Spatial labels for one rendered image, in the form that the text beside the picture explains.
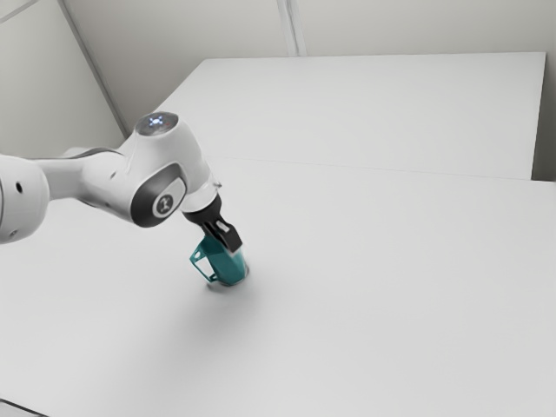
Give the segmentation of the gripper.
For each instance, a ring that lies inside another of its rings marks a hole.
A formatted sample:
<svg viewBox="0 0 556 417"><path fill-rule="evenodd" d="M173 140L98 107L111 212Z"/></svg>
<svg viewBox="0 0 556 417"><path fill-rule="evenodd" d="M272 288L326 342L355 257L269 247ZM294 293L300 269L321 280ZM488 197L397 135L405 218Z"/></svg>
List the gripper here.
<svg viewBox="0 0 556 417"><path fill-rule="evenodd" d="M184 217L197 225L205 235L211 235L228 252L236 252L242 247L242 239L235 227L221 216L222 199L216 196L205 208L195 212L183 212Z"/></svg>

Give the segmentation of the teal faceted mug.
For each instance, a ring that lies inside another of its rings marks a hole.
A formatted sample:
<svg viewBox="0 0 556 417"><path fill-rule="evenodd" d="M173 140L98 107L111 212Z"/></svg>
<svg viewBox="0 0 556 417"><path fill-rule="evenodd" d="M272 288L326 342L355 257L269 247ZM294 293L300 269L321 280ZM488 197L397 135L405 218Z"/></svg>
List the teal faceted mug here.
<svg viewBox="0 0 556 417"><path fill-rule="evenodd" d="M189 257L191 264L208 282L234 286L248 276L242 251L230 253L219 241L205 235Z"/></svg>

